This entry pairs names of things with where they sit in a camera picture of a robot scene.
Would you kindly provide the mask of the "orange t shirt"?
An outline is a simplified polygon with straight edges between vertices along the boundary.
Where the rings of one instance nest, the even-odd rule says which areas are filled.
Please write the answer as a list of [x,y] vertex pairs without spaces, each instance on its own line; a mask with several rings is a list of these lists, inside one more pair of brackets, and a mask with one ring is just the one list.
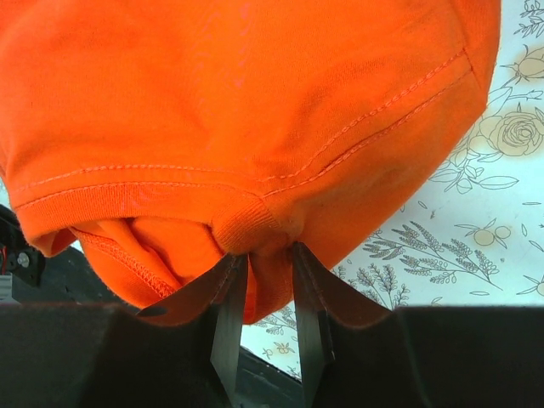
[[497,1],[4,1],[1,177],[26,240],[78,242],[145,308],[227,253],[244,321],[292,300],[482,115]]

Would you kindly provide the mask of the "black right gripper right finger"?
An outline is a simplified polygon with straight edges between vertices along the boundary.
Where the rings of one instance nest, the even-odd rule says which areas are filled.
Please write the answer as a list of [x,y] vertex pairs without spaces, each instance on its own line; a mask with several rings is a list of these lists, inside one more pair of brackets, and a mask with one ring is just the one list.
[[302,243],[293,290],[307,407],[540,407],[540,307],[388,310]]

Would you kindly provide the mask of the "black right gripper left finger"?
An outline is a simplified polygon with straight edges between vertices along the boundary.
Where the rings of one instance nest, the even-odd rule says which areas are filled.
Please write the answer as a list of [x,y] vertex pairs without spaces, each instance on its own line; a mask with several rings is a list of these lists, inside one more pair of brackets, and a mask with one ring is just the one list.
[[113,303],[1,309],[4,407],[231,407],[247,259],[132,314]]

